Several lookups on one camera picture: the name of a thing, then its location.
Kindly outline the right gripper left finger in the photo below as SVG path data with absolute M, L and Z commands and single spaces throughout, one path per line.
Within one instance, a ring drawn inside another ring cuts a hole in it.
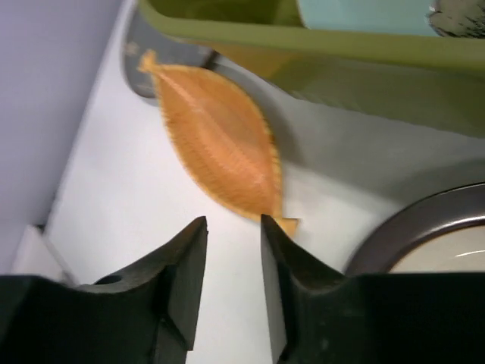
M 159 328 L 166 328 L 186 351 L 193 350 L 208 245 L 205 216 L 195 218 L 163 246 L 110 275 L 96 286 L 151 285 L 150 306 Z

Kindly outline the grey deer pattern plate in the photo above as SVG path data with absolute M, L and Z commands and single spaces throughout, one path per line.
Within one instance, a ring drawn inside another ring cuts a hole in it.
M 216 51 L 178 42 L 149 25 L 137 8 L 128 21 L 122 47 L 122 71 L 131 90 L 146 99 L 155 98 L 152 72 L 160 64 L 213 68 Z

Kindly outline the light green flower plate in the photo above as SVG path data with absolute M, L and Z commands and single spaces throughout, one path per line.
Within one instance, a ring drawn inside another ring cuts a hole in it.
M 298 1 L 305 27 L 410 36 L 484 38 L 483 1 Z

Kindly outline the brown rimmed cream plate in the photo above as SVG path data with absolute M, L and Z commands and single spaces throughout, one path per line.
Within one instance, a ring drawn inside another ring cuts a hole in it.
M 349 276 L 389 272 L 429 240 L 483 225 L 483 182 L 433 194 L 405 207 L 373 230 L 349 258 L 344 272 Z

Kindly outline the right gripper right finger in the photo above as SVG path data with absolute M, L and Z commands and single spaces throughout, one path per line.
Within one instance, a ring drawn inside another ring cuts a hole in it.
M 317 300 L 344 275 L 261 216 L 261 263 L 273 360 L 320 360 Z

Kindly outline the orange leaf shaped dish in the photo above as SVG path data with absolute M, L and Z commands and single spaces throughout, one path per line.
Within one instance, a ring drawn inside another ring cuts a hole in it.
M 152 82 L 167 134 L 194 182 L 230 211 L 253 221 L 269 215 L 293 237 L 299 220 L 283 215 L 280 153 L 251 97 L 201 67 L 160 64 Z

